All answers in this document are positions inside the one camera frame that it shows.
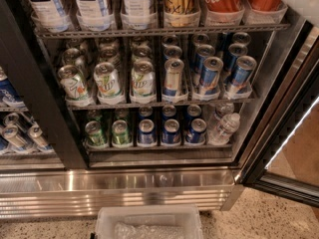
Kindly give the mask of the blue can left compartment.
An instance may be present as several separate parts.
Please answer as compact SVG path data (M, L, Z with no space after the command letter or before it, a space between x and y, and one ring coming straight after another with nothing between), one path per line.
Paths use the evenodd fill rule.
M0 98L7 106L23 108L25 104L9 81L4 70L0 67Z

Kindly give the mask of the blue pepsi can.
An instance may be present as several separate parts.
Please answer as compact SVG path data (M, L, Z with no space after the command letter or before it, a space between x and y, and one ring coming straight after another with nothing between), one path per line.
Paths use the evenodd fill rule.
M180 143L179 122L176 119L168 119L164 122L161 141L164 144Z
M155 124L150 119L143 119L138 127L138 144L154 145L157 142Z
M206 122L203 119L194 119L188 128L185 140L188 143L203 143L205 141Z

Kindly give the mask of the front right 7up can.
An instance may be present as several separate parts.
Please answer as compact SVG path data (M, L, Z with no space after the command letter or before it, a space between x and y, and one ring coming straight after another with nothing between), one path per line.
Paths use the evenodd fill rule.
M135 61L131 71L132 103L147 104L156 99L156 74L147 60Z

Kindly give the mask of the front right blue pepsi can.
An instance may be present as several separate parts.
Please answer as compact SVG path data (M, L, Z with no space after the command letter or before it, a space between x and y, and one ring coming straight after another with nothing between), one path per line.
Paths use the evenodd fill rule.
M185 140L188 143L203 143L205 141L206 122L203 119L194 119L188 128Z

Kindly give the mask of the left white tea bottle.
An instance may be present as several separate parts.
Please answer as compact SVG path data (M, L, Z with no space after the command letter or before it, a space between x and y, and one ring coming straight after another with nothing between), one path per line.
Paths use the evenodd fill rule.
M59 33L73 28L65 0L29 0L29 2L44 29Z

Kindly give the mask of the open glass fridge door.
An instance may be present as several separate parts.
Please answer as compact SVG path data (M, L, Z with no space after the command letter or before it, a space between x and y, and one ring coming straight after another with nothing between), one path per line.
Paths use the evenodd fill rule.
M319 207L318 28L305 23L284 62L257 127L250 160L241 173L247 187Z

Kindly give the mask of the front left blue pepsi can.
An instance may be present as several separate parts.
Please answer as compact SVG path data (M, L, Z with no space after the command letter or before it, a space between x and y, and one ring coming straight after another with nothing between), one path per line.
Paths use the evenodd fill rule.
M138 144L154 145L157 142L155 124L150 119L143 119L138 127Z

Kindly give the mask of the right white tea bottle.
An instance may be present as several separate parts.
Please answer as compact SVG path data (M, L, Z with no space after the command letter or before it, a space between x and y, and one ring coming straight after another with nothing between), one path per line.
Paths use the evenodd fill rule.
M123 0L121 18L125 29L154 28L157 25L155 0Z

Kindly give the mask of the front middle 7up can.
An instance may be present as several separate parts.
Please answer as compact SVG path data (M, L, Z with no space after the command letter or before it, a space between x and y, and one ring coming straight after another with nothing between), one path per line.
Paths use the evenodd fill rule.
M125 100L119 72L112 63L99 63L94 69L94 80L102 104L116 105Z

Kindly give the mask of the front middle blue pepsi can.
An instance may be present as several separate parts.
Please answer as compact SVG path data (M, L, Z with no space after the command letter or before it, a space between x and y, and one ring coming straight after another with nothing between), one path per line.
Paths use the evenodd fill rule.
M161 141L164 144L180 143L179 122L176 119L168 119L164 122Z

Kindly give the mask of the gold yellow can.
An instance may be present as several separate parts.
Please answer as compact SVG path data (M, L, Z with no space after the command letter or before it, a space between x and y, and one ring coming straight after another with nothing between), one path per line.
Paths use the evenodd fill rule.
M163 0L166 27L194 27L198 23L197 0Z

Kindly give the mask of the front silver red bull can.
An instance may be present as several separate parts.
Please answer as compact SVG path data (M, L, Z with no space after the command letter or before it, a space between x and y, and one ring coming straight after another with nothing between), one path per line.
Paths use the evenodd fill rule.
M164 63L162 93L174 103L177 103L181 96L183 69L184 62L181 59L172 58Z

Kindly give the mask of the clear plastic bin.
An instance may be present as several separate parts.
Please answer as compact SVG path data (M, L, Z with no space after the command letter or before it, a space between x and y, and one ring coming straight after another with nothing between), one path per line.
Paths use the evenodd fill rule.
M203 239L195 205L103 207L95 239Z

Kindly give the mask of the front left 7up can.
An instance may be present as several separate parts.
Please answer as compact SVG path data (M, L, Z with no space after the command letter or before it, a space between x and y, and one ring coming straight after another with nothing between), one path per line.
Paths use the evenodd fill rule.
M66 65L58 70L60 84L66 93L70 106L85 107L93 102L87 81L82 72L74 65Z

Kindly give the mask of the black fridge centre pillar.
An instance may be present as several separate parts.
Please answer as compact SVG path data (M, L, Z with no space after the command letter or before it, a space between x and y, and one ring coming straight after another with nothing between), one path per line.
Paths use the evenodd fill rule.
M19 0L0 0L0 61L64 167L87 168L77 127Z

